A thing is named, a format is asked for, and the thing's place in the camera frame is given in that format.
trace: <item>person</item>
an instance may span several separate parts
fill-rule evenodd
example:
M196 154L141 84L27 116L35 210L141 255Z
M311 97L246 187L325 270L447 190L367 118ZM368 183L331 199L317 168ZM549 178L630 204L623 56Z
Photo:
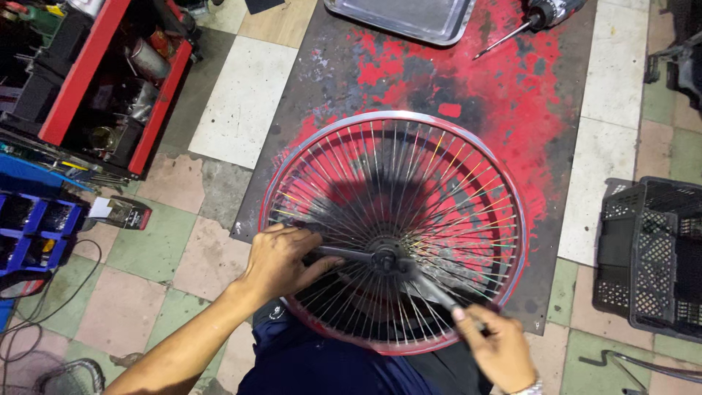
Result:
M422 368L426 358L412 364L409 358L381 356L321 337L290 314L281 314L280 305L271 310L271 301L294 294L325 271L343 264L341 258L324 257L305 266L302 258L321 243L318 233L281 224L257 234L246 271L200 314L123 372L105 394L188 394L219 348L252 314L256 363L239 384L238 394L447 395L451 390L446 389L445 381L478 375L507 394L541 393L521 324L476 304L452 312L470 350L467 357L449 363L469 367L450 380L420 374L420 370L429 371ZM476 321L482 322L486 331L479 331ZM475 386L461 391L486 394L477 385L479 380L473 381Z

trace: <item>floor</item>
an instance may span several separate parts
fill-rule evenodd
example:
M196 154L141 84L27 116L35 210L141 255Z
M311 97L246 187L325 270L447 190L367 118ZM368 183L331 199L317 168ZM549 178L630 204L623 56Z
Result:
M226 0L199 20L206 60L190 68L148 177L122 191L154 210L148 227L135 232L98 224L80 235L101 246L98 270L61 314L44 323L39 349L51 358L10 364L11 384L29 385L42 367L83 357L99 362L109 383L245 269L250 245L229 238L229 229L315 3L288 1L250 15L243 0ZM663 82L640 83L642 62L636 60L673 40L672 17L659 13L661 1L653 0L650 10L645 0L598 3L548 321L543 337L526 334L546 394L620 394L632 388L615 367L578 361L598 359L603 349L702 370L702 344L635 330L591 304L595 236L588 229L597 226L605 181L652 175L702 183L699 113ZM623 47L629 52L619 51ZM613 90L614 84L625 88ZM602 94L611 97L602 101ZM97 260L94 246L78 245L56 276L46 311L71 295ZM19 312L28 314L36 303L36 297L23 299ZM13 354L35 339L30 331L18 335ZM242 324L193 394L236 393L253 365L253 342L251 326ZM636 367L632 372L654 395L702 393L702 384Z

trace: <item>hand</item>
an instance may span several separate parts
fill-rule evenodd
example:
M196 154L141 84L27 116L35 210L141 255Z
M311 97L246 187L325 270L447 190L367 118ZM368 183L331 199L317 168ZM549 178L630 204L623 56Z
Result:
M302 258L321 244L319 233L283 224L268 226L253 237L249 265L237 281L246 283L249 296L261 304L293 294L333 266L343 264L339 257L324 257L306 268Z
M529 358L529 343L522 334L522 323L500 317L478 304L453 310L458 331L468 342L480 370L507 394L529 388L536 382L536 369ZM487 337L476 328L485 324Z

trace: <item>aluminum tray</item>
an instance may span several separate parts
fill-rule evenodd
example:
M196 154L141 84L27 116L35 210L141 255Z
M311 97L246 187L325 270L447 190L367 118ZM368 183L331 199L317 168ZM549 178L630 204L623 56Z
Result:
M438 46L463 36L475 0L324 0L332 12Z

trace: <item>wheel rim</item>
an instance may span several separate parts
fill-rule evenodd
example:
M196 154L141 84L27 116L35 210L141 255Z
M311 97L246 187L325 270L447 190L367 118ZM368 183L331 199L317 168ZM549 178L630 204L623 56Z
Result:
M294 149L268 186L259 231L275 223L318 231L327 245L394 248L463 305L502 307L528 250L502 161L455 124L407 111L342 119ZM458 340L450 313L415 284L356 261L284 302L313 330L381 354Z

